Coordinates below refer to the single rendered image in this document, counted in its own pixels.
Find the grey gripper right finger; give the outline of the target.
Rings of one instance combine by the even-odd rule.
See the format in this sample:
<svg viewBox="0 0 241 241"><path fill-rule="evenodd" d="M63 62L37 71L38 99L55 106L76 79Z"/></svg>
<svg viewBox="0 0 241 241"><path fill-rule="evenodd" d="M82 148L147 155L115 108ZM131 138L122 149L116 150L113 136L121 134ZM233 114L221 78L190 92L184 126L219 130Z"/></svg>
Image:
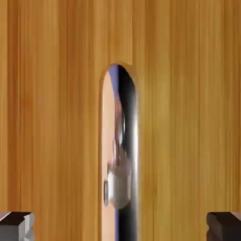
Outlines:
<svg viewBox="0 0 241 241"><path fill-rule="evenodd" d="M209 212L207 241L241 241L241 212Z"/></svg>

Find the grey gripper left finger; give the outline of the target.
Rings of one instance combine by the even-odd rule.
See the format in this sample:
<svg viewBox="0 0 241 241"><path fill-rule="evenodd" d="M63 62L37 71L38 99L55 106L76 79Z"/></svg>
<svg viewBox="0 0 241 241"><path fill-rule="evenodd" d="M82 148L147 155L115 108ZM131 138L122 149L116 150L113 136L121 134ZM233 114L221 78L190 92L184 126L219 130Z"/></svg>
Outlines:
<svg viewBox="0 0 241 241"><path fill-rule="evenodd" d="M0 212L0 241L35 241L33 212Z"/></svg>

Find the light wood drawer front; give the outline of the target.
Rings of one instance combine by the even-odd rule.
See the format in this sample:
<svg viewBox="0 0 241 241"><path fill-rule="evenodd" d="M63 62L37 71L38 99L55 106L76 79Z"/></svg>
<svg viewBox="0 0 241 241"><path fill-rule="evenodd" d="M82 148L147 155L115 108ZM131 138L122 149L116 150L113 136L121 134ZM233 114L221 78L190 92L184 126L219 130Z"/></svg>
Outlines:
<svg viewBox="0 0 241 241"><path fill-rule="evenodd" d="M206 241L241 211L241 0L0 0L0 211L101 241L101 90L138 99L138 241Z"/></svg>

